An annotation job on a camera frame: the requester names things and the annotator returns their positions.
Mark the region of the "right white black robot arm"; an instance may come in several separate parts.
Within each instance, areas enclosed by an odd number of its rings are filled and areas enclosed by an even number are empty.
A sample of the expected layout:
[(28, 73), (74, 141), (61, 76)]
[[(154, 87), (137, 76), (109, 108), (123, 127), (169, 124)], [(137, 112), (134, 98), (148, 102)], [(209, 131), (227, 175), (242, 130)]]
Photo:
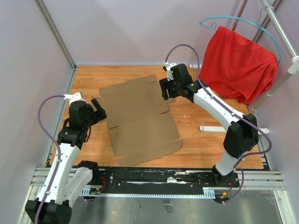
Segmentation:
[(221, 187), (228, 182), (238, 161), (258, 144), (257, 119), (253, 114), (244, 115), (221, 100), (202, 81), (192, 79), (185, 64), (164, 63), (167, 77), (159, 84), (164, 100), (185, 97), (202, 107), (226, 131), (225, 149), (221, 159), (212, 168), (212, 182)]

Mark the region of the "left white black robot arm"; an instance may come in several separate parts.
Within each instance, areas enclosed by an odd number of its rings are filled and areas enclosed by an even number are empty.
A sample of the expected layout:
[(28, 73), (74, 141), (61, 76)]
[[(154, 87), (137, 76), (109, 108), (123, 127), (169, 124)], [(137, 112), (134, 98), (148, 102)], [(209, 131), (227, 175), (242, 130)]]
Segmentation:
[(28, 200), (25, 211), (35, 224), (67, 224), (72, 208), (87, 184), (100, 180), (98, 164), (81, 161), (72, 178), (69, 178), (74, 160), (89, 140), (91, 127), (107, 118), (97, 99), (86, 103), (82, 98), (65, 95), (69, 100), (69, 117), (53, 142), (57, 147), (55, 159), (46, 181), (34, 200)]

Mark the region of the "brown cardboard box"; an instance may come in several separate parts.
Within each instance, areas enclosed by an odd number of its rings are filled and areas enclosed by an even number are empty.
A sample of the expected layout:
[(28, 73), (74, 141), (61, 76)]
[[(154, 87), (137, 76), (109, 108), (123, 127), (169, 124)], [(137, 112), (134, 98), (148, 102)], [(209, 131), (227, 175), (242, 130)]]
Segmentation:
[(130, 167), (177, 152), (183, 145), (155, 75), (100, 88), (117, 163)]

